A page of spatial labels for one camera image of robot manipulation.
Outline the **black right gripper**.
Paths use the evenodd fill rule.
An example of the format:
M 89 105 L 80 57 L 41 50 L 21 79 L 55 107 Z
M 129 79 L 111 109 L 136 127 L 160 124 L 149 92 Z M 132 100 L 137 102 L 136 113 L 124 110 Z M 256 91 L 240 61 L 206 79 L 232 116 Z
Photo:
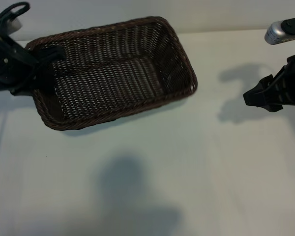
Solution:
M 261 91 L 270 91 L 270 103 L 263 93 L 247 91 L 243 94 L 245 104 L 263 108 L 269 112 L 278 112 L 282 105 L 295 105 L 295 55 L 287 58 L 287 64 L 274 77 L 272 74 L 260 80 Z

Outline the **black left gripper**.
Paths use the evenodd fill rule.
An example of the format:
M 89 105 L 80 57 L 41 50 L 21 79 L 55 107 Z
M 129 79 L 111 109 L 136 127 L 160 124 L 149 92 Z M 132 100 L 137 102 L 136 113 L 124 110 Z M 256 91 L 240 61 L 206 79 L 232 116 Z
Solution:
M 55 94 L 53 66 L 40 69 L 40 61 L 61 59 L 64 59 L 64 51 L 60 47 L 31 51 L 0 32 L 0 91 L 9 91 L 14 96 L 31 96 L 35 89 L 44 94 Z

